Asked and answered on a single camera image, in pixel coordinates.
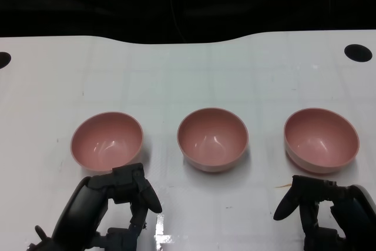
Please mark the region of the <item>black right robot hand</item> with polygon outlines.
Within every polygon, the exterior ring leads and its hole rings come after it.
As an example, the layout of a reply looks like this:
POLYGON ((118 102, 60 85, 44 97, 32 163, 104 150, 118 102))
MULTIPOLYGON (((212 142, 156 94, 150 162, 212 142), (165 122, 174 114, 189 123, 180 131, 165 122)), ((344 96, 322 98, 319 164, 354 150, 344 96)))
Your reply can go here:
POLYGON ((296 209, 305 234, 304 250, 375 250, 375 203, 364 187, 294 175, 273 219, 283 220, 296 209), (317 216, 323 201, 333 203, 331 214, 345 237, 319 226, 317 216))

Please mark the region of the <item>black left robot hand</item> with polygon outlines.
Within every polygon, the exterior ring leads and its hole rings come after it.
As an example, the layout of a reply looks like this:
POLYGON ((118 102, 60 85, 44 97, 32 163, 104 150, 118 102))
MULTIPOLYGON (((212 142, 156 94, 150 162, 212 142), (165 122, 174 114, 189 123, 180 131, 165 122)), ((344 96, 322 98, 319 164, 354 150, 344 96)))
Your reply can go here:
POLYGON ((162 212, 156 192, 145 178, 141 163, 112 169, 110 173, 85 177, 65 206, 52 234, 60 250, 136 250, 137 239, 148 211, 162 212), (108 211, 108 201, 130 204, 132 218, 127 228, 108 229, 102 236, 97 228, 108 211))

